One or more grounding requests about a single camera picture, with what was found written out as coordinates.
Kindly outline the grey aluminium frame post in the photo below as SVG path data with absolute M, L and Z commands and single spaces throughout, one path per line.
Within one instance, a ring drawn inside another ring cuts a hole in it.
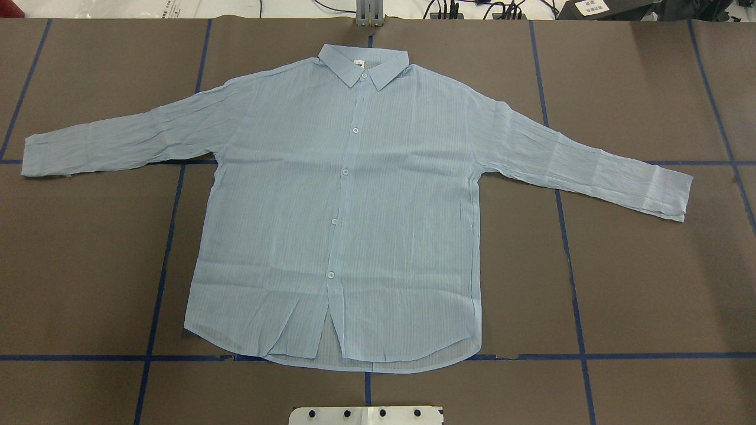
M 356 25 L 381 27 L 385 22 L 383 0 L 356 0 Z

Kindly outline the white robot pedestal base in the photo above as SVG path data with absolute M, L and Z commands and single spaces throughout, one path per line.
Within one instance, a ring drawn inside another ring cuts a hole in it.
M 444 424 L 437 406 L 344 406 L 295 408 L 289 424 Z

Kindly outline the light blue button-up shirt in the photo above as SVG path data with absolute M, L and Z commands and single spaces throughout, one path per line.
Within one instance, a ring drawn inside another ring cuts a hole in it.
M 684 221 L 692 177 L 575 142 L 408 53 L 324 45 L 145 113 L 27 137 L 22 175 L 215 156 L 183 327 L 226 351 L 419 373 L 483 344 L 482 174 Z

